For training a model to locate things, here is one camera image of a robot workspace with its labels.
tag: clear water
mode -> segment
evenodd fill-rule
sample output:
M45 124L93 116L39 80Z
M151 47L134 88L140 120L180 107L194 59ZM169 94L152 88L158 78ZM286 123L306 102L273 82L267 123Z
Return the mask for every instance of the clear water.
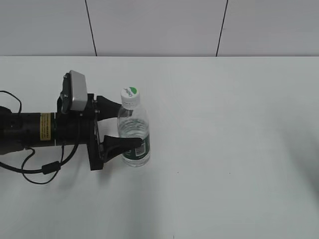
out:
M119 136L122 138L138 137L145 139L149 135L149 125L141 119L128 119L118 126ZM139 160L131 160L122 155L124 162L133 167L139 167L148 162L151 152Z

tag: bottle label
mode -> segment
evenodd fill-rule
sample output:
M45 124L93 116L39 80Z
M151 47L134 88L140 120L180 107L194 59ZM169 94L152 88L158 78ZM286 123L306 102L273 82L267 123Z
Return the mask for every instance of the bottle label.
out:
M142 145L140 147L123 153L123 156L130 160L139 160L144 158L149 153L149 151L150 151L150 135L148 135L142 141Z
M40 114L40 140L51 140L51 113Z

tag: white wall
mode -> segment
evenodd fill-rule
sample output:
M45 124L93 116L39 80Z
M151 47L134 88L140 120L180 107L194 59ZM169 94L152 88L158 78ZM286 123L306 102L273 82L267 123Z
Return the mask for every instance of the white wall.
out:
M319 0L230 0L218 56L318 56Z
M84 0L1 0L0 55L94 55Z
M89 0L99 56L215 56L225 0Z
M215 56L227 0L2 0L0 55ZM319 55L319 0L229 0L218 56Z

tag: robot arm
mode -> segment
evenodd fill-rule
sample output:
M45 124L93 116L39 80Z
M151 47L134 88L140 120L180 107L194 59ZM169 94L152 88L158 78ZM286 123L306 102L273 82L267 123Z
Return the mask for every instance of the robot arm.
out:
M101 170L104 163L142 143L140 138L107 135L100 142L98 121L117 117L120 107L103 96L95 99L88 94L85 76L70 71L63 78L56 113L12 113L0 107L0 155L26 147L86 144L91 170ZM59 170L61 165L55 164L51 169L45 165L45 174Z

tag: black cylinder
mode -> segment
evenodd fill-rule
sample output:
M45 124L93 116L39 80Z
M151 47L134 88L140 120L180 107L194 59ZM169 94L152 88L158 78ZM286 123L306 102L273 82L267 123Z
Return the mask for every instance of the black cylinder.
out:
M89 120L59 113L5 114L0 141L18 142L23 147L45 147L74 144L80 127L80 144L89 138Z

